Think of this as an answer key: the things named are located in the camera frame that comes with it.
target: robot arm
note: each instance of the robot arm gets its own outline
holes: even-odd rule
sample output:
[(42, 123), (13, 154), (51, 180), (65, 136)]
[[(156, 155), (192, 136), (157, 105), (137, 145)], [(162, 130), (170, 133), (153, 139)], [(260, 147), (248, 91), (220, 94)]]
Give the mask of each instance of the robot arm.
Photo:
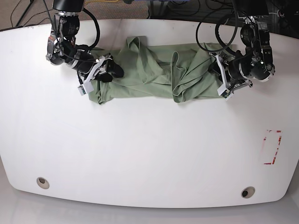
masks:
[[(78, 74), (81, 95), (93, 91), (91, 80), (111, 82), (113, 78), (124, 76), (122, 68), (111, 55), (94, 58), (90, 51), (100, 40), (100, 28), (96, 18), (84, 7), (85, 0), (54, 0), (53, 9), (58, 12), (52, 20), (51, 34), (48, 39), (47, 59), (53, 65), (66, 63)], [(93, 45), (76, 45), (76, 34), (80, 28), (79, 12), (87, 13), (95, 23), (97, 37)]]
[[(243, 13), (239, 11), (239, 18), (244, 19), (240, 34), (241, 40), (246, 46), (246, 54), (242, 55), (239, 50), (234, 52), (227, 48), (227, 52), (232, 54), (233, 60), (228, 60), (228, 55), (224, 52), (220, 55), (214, 54), (216, 60), (210, 66), (210, 70), (219, 73), (223, 81), (223, 85), (218, 89), (218, 94), (225, 99), (232, 97), (234, 91), (238, 89), (246, 86), (252, 87), (252, 79), (266, 82), (275, 72), (267, 23), (257, 21), (259, 17), (269, 15), (268, 9), (265, 2), (259, 1), (254, 3), (255, 7), (259, 9), (256, 12), (250, 3), (248, 0), (238, 1), (238, 8), (243, 11)], [(216, 24), (216, 38), (222, 46), (225, 44), (219, 36), (219, 26), (233, 16), (233, 14), (226, 15)]]

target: yellow cable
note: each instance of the yellow cable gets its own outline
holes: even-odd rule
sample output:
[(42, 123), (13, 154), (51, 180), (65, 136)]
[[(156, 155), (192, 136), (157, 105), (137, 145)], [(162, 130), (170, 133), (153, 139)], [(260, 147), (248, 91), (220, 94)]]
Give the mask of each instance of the yellow cable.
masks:
[(89, 3), (92, 3), (92, 2), (118, 2), (119, 0), (111, 0), (111, 1), (108, 1), (108, 0), (93, 0), (93, 1), (87, 1), (85, 2), (85, 6), (88, 5)]

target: metal grommet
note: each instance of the metal grommet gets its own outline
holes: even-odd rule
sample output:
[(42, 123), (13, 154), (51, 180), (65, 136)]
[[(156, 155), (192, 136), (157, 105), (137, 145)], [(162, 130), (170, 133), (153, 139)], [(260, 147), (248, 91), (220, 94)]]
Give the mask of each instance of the metal grommet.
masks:
[(251, 198), (253, 196), (253, 194), (255, 193), (255, 188), (254, 187), (248, 187), (245, 188), (242, 192), (241, 192), (241, 196), (242, 198)]
[(38, 177), (36, 182), (37, 185), (40, 186), (42, 189), (48, 189), (50, 187), (49, 182), (45, 178)]

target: wrinkled fabric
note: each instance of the wrinkled fabric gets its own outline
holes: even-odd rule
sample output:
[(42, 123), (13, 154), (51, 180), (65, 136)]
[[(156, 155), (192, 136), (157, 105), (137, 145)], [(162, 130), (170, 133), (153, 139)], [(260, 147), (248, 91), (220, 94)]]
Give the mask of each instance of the wrinkled fabric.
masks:
[[(219, 44), (202, 44), (220, 49)], [(176, 103), (191, 99), (218, 98), (222, 84), (208, 67), (214, 58), (197, 44), (145, 47), (139, 37), (129, 37), (122, 50), (96, 50), (95, 57), (111, 53), (124, 70), (123, 78), (110, 83), (92, 81), (89, 99), (103, 104), (113, 98), (162, 97)]]

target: white table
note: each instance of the white table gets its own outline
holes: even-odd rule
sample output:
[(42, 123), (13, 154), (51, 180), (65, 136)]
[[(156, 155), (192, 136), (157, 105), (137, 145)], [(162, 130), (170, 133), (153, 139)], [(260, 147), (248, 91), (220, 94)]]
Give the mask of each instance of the white table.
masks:
[[(99, 21), (99, 47), (119, 49), (128, 36), (147, 44), (195, 42), (197, 23)], [(232, 27), (222, 27), (228, 41)], [(282, 198), (299, 159), (299, 40), (271, 35), (276, 75), (223, 99), (176, 104), (171, 99), (81, 97), (76, 72), (45, 59), (50, 26), (0, 33), (0, 155), (19, 190), (69, 200), (135, 207), (194, 208)], [(95, 39), (81, 22), (77, 44)], [(203, 24), (201, 42), (216, 42)], [(244, 49), (239, 37), (234, 41)], [(275, 164), (277, 136), (282, 131)], [(268, 135), (266, 146), (263, 139)], [(50, 188), (40, 188), (43, 177)], [(256, 189), (241, 197), (246, 187)]]

